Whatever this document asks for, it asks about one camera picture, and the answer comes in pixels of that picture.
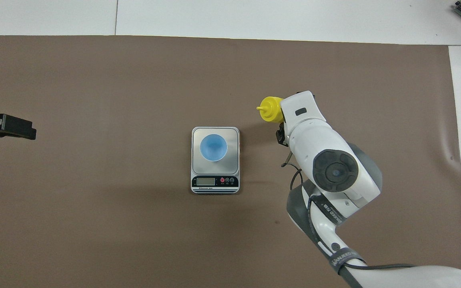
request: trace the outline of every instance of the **black bracket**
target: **black bracket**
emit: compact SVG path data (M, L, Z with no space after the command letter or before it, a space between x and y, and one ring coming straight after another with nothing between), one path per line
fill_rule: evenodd
M277 142L280 145L288 147L288 145L286 143L286 134L284 133L284 123L283 122L280 123L279 129L277 130L275 135L277 136Z
M31 121L0 114L0 137L10 136L35 140L37 131L31 125Z

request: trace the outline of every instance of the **black clamp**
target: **black clamp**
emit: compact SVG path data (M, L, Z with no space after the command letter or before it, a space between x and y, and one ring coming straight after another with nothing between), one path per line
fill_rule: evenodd
M353 249L345 247L337 250L331 257L328 259L330 266L334 269L337 274L339 274L339 270L344 266L344 264L351 259L358 259L362 260L362 257Z
M277 130L275 135L277 136L277 142L280 145L289 147L287 145L287 143L286 143L286 134L285 134L285 131L284 131L284 122L280 123L279 129Z
M0 114L0 137L11 136L35 140L37 131L31 125L31 121Z

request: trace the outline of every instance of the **black strap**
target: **black strap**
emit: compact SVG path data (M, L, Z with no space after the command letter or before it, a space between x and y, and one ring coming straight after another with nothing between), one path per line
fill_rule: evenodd
M362 260L362 257L353 249L345 247L337 250L331 257L328 259L330 266L339 274L339 270L344 263L350 261L351 259Z
M321 193L321 191L316 187L311 181L306 181L303 183L303 188L307 195L312 200L312 202L320 209L321 213L325 215L328 220L332 221L336 226L340 226L346 221L344 217L337 208Z

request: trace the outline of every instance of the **white table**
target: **white table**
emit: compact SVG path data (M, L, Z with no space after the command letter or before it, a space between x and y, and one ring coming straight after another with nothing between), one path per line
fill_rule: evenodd
M454 0L0 0L0 35L161 35L449 45L461 153Z

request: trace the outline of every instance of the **black cable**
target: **black cable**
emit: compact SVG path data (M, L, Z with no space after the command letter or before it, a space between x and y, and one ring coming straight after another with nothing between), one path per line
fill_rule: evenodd
M280 167L285 167L287 165L293 166L297 171L293 175L293 178L291 179L291 184L289 184L289 190L293 190L293 183L295 182L296 176L299 174L300 175L300 181L301 184L303 184L303 176L302 176L302 169L298 168L296 165L294 165L291 162L284 162L280 165ZM320 235L316 231L313 220L311 219L311 205L313 203L313 199L309 197L309 202L307 202L307 217L309 218L309 227L311 228L311 233L314 235L315 240L317 241L315 245L318 247L318 249L325 255L325 257L328 259L330 256L327 255L327 253L322 250L322 248L318 245L318 242L323 244L327 250L332 253L332 250L326 245L325 242L323 242L320 238ZM351 268L351 269L358 269L358 270L383 270L383 269L394 269L394 268L411 268L411 267L416 267L416 265L412 264L388 264L388 265L377 265L377 266L356 266L348 263L344 263L345 267Z
M309 202L307 202L307 217L309 218L309 227L311 228L311 232L316 238L318 242L321 242L327 250L329 250L332 253L332 250L326 245L324 241L319 237L318 232L314 228L313 220L311 218L311 205L313 203L313 200L309 197ZM351 268L351 269L358 269L358 270L382 270L382 269L394 269L394 268L411 268L411 267L416 267L416 265L412 264L388 264L388 265L377 265L377 266L356 266L348 263L344 263L345 267Z
M313 224L313 220L311 218L311 205L313 204L313 200L309 197L309 201L307 202L307 218L309 219L309 227L311 228L311 232L313 233L314 237L316 237L316 240L318 242L321 242L321 244L323 244L325 246L325 248L327 248L327 250L332 253L332 250L325 244L325 242L323 242L320 238L320 235L318 234L318 232L316 231L316 228L314 228L314 224Z
M302 168L298 168L295 164L291 162L284 162L280 165L280 167L285 167L286 165L293 166L297 171L293 175L293 178L291 179L291 184L289 184L289 191L293 190L293 183L295 182L296 176L299 174L300 175L300 183L303 184L303 176L302 176Z
M377 265L377 266L356 266L348 263L344 263L345 267L358 270L382 270L382 269L394 269L394 268L412 268L417 265L412 264L388 264L388 265Z

